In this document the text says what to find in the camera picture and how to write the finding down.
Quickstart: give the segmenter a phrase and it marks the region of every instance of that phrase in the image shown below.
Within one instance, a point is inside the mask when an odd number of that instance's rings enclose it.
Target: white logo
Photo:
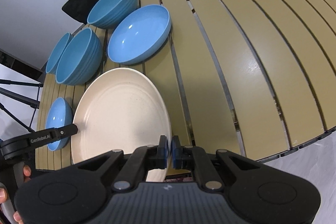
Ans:
[[[41,138],[36,138],[36,139],[32,139],[30,140],[31,143],[36,143],[36,142],[39,142],[39,141],[43,141],[43,140],[46,140],[48,138],[51,138],[50,134],[48,134],[47,136],[43,136]]]
[[[163,189],[169,191],[169,189],[173,188],[173,186],[167,184],[165,187],[163,187]]]

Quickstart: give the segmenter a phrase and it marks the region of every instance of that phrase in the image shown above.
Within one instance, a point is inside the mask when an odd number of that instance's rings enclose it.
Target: marble floor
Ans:
[[[322,198],[313,224],[334,224],[336,219],[336,133],[266,165],[313,183]]]

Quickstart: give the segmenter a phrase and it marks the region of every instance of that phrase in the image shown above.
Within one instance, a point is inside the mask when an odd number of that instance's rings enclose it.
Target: table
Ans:
[[[139,0],[148,4],[169,10],[172,31],[130,67],[158,88],[182,145],[267,161],[334,131],[336,0]],[[90,27],[106,47],[113,30]],[[119,66],[103,60],[94,77]],[[75,111],[91,82],[58,85],[47,75],[38,129],[57,97]],[[36,167],[69,166],[70,151],[39,148]]]

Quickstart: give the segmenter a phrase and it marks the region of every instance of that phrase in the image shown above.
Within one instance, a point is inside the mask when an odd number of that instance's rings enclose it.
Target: small blue bowl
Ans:
[[[97,71],[102,45],[91,28],[81,30],[65,48],[56,70],[56,82],[82,85]]]
[[[57,69],[59,59],[60,59],[62,53],[64,52],[64,49],[69,44],[69,42],[71,41],[72,38],[73,38],[73,36],[69,32],[67,32],[57,42],[55,48],[52,50],[52,52],[49,56],[47,66],[45,68],[46,73],[56,74],[56,69]]]
[[[72,123],[72,110],[68,102],[62,97],[57,98],[48,113],[45,128],[60,128]],[[60,150],[66,146],[69,138],[64,138],[59,141],[48,144],[51,151]]]
[[[132,65],[152,56],[165,42],[171,28],[168,10],[147,5],[127,16],[113,32],[108,56],[116,63]]]
[[[138,8],[138,0],[99,0],[91,9],[87,23],[100,29],[110,29]]]

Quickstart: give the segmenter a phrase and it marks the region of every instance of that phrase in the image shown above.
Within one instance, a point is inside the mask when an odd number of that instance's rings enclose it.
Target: screw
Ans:
[[[220,187],[222,187],[222,184],[219,181],[210,180],[205,184],[205,187],[210,190],[218,190]]]
[[[120,180],[113,184],[113,187],[118,190],[126,190],[131,187],[130,183],[126,180]]]

